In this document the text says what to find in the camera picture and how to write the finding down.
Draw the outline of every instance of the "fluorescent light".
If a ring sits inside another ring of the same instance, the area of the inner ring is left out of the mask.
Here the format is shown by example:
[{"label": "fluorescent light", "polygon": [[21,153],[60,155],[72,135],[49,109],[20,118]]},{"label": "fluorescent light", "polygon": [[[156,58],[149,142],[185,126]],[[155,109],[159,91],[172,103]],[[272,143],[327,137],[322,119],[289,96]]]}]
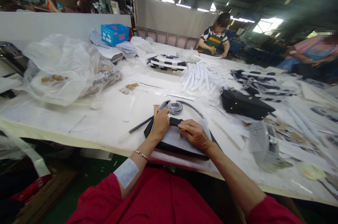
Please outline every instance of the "fluorescent light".
[{"label": "fluorescent light", "polygon": [[191,8],[190,6],[183,5],[183,4],[176,4],[176,5],[181,6],[181,7],[184,7],[184,8]]},{"label": "fluorescent light", "polygon": [[197,10],[203,11],[203,12],[209,12],[208,10],[206,10],[206,9],[201,9],[201,8],[198,8]]},{"label": "fluorescent light", "polygon": [[234,18],[233,16],[231,16],[230,18],[233,19],[233,20],[237,20],[237,21],[240,21],[240,22],[244,22],[244,20],[240,20],[240,19],[238,19],[238,18]]},{"label": "fluorescent light", "polygon": [[161,0],[161,1],[170,2],[170,3],[175,3],[174,0]]},{"label": "fluorescent light", "polygon": [[244,22],[250,22],[250,23],[254,23],[255,21],[252,21],[252,20],[248,20],[248,19],[244,19],[244,18],[239,18],[240,20],[243,20]]}]

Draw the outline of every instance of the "white partition wall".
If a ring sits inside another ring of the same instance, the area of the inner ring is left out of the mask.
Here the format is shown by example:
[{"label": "white partition wall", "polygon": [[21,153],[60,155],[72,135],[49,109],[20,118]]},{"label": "white partition wall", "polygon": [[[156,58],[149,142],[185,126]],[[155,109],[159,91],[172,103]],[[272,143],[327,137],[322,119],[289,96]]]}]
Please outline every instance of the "white partition wall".
[{"label": "white partition wall", "polygon": [[[90,42],[90,31],[100,31],[102,24],[131,27],[129,15],[0,12],[0,41],[11,42],[20,50],[30,42],[40,41],[52,33]],[[11,69],[1,62],[0,76],[9,73],[12,73]]]}]

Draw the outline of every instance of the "black handbag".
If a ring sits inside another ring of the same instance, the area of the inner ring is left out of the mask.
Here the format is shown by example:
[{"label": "black handbag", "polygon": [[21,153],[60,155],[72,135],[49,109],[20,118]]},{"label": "black handbag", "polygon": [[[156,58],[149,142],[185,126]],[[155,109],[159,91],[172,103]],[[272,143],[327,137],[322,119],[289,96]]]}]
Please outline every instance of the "black handbag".
[{"label": "black handbag", "polygon": [[256,97],[244,95],[240,92],[226,90],[221,93],[223,108],[228,113],[234,113],[250,117],[255,120],[263,120],[275,109]]}]

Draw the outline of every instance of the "metal frame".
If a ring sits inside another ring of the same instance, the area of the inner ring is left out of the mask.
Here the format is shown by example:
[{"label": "metal frame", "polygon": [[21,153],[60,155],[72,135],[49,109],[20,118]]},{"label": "metal frame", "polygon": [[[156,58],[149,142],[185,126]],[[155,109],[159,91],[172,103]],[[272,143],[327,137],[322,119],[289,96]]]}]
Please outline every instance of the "metal frame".
[{"label": "metal frame", "polygon": [[168,37],[170,35],[170,36],[176,36],[175,47],[177,47],[177,43],[178,43],[179,38],[185,38],[186,39],[186,43],[184,45],[184,49],[187,49],[187,45],[188,45],[188,41],[189,40],[195,40],[196,41],[195,42],[195,46],[194,46],[194,50],[198,46],[199,38],[192,38],[192,37],[187,37],[187,36],[181,36],[181,35],[177,35],[177,34],[172,34],[172,33],[162,32],[162,31],[156,31],[156,30],[152,30],[152,29],[148,29],[148,28],[142,28],[142,27],[136,27],[137,35],[139,35],[139,33],[138,33],[139,30],[145,31],[145,36],[146,37],[148,37],[148,31],[154,32],[156,34],[156,40],[155,40],[155,42],[157,42],[157,36],[158,36],[159,33],[166,34],[166,39],[165,39],[165,44],[166,45],[168,44]]}]

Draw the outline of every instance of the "striped shirt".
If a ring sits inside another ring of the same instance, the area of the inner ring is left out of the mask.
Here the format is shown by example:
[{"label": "striped shirt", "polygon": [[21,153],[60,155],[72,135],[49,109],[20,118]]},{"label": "striped shirt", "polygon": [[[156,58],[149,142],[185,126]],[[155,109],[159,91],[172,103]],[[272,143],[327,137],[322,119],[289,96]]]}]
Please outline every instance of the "striped shirt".
[{"label": "striped shirt", "polygon": [[[211,37],[211,35],[214,35],[214,31],[213,31],[213,27],[212,27],[212,26],[208,27],[208,28],[204,31],[204,33],[203,33],[202,36],[201,36],[201,39],[203,39],[204,41],[206,41],[206,40],[208,40],[208,39]],[[223,42],[226,42],[226,41],[228,40],[228,37],[226,36],[225,33],[223,33],[223,34],[216,34],[216,36],[217,36],[217,37],[220,37],[220,38],[221,38],[222,36],[224,36],[223,39],[222,39],[222,43],[223,43]]]}]

